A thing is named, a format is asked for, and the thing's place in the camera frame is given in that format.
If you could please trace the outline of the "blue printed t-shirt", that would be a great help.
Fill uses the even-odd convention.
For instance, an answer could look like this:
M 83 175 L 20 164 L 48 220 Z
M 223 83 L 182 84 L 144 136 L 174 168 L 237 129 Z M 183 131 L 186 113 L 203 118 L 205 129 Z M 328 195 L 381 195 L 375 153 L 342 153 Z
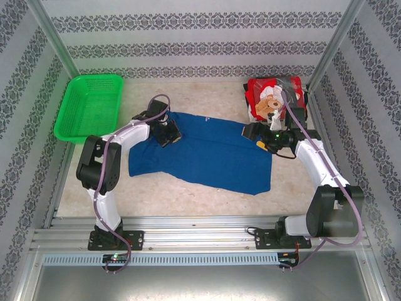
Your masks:
M 165 172 L 181 180 L 257 195 L 271 189 L 272 155 L 242 136 L 244 124 L 170 113 L 182 137 L 161 147 L 150 138 L 132 147 L 129 175 Z

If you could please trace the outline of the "folded teddy bear print t-shirt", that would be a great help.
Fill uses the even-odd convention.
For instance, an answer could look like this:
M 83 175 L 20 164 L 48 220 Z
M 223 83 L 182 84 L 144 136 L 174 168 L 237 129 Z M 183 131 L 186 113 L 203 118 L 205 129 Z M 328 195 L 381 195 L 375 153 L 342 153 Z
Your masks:
M 305 92 L 299 77 L 251 78 L 243 85 L 244 92 L 254 94 L 257 119 L 251 122 L 266 122 L 280 128 L 278 122 L 285 119 L 287 103 L 290 107 L 306 109 Z

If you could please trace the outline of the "green plastic basket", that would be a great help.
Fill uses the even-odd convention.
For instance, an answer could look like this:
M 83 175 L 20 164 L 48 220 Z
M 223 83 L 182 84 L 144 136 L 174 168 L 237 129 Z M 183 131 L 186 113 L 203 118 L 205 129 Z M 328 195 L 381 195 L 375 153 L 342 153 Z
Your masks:
M 80 75 L 72 79 L 56 119 L 56 138 L 82 144 L 90 135 L 114 132 L 123 85 L 123 78 L 116 74 Z

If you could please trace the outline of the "grey metal shelf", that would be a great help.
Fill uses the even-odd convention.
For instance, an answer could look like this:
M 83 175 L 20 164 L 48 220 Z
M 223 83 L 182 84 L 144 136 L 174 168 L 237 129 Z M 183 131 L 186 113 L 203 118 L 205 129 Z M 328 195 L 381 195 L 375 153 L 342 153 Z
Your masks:
M 34 301 L 388 301 L 371 264 L 321 251 L 294 271 L 274 265 L 144 266 L 108 275 L 98 266 L 42 265 Z

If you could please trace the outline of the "aluminium side frame rail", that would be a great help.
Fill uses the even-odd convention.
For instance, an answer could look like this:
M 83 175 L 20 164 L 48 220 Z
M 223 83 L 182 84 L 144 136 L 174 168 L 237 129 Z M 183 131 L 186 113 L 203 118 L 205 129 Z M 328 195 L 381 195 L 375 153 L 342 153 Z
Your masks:
M 310 119 L 313 121 L 315 129 L 319 131 L 326 153 L 333 165 L 336 167 L 338 172 L 352 185 L 356 185 L 355 179 L 351 173 L 350 166 L 348 165 L 347 156 L 343 150 L 343 145 L 341 139 L 338 137 L 336 126 L 334 126 L 334 131 L 329 127 L 330 124 L 327 122 L 332 122 L 331 112 L 321 110 L 325 109 L 326 105 L 321 106 L 318 104 L 315 93 L 310 93 L 308 102 L 308 113 L 310 114 Z M 365 228 L 363 228 L 363 235 L 360 242 L 353 247 L 340 247 L 335 246 L 329 242 L 326 242 L 324 246 L 320 248 L 318 253 L 323 253 L 324 251 L 372 251 L 372 246 L 368 238 Z
M 70 168 L 71 160 L 73 157 L 74 149 L 75 147 L 72 143 L 68 143 L 66 145 L 66 150 L 63 156 L 63 160 L 60 163 L 60 168 L 58 170 L 55 185 L 53 187 L 53 192 L 51 194 L 51 199 L 49 201 L 49 206 L 45 214 L 45 219 L 43 220 L 42 228 L 44 229 L 49 228 L 51 226 L 53 216 L 55 215 L 55 212 L 58 209 L 63 194 L 66 178 L 68 175 L 68 170 Z

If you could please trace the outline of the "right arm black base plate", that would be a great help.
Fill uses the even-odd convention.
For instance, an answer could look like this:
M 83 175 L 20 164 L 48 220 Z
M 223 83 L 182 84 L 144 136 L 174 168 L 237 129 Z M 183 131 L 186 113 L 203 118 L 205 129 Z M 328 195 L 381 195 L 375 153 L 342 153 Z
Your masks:
M 280 235 L 276 230 L 257 229 L 254 232 L 257 250 L 287 250 L 287 249 L 310 249 L 311 241 L 304 236 Z

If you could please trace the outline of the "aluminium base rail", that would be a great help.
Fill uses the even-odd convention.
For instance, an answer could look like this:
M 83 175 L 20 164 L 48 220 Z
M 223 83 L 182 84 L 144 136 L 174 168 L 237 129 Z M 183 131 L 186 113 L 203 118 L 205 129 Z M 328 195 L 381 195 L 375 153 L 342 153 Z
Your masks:
M 143 252 L 216 253 L 256 249 L 248 227 L 273 228 L 276 216 L 198 216 L 124 218 L 126 230 L 144 231 Z M 78 253 L 88 251 L 93 218 L 59 218 L 36 229 L 30 251 Z

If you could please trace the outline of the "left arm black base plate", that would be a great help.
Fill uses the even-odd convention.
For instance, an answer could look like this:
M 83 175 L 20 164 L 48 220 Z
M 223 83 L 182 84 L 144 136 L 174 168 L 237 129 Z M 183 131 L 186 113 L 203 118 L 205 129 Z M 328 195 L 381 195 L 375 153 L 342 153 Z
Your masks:
M 123 231 L 123 238 L 130 243 L 131 250 L 141 251 L 143 248 L 144 232 L 143 231 Z M 128 247 L 124 242 L 106 242 L 100 238 L 96 231 L 90 233 L 88 240 L 89 251 L 127 251 Z

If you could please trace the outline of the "aluminium frame post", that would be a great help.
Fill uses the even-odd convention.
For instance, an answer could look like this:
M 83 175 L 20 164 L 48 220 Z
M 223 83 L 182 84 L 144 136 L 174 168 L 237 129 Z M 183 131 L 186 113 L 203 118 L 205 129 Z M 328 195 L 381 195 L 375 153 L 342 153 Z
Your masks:
M 71 78 L 80 75 L 67 47 L 57 32 L 50 16 L 46 12 L 42 0 L 25 0 L 41 29 L 45 33 L 48 41 L 52 45 L 55 53 L 58 55 L 64 68 Z
M 331 60 L 333 59 L 335 53 L 338 48 L 341 46 L 345 36 L 353 24 L 355 18 L 358 16 L 362 6 L 364 5 L 365 0 L 350 0 L 350 3 L 345 10 L 343 16 L 341 17 L 338 26 L 331 37 L 331 40 L 326 47 L 326 50 L 323 52 L 323 56 L 318 62 L 308 84 L 308 91 L 313 91 L 316 89 L 319 84 L 322 76 L 324 75 L 326 69 L 329 67 Z

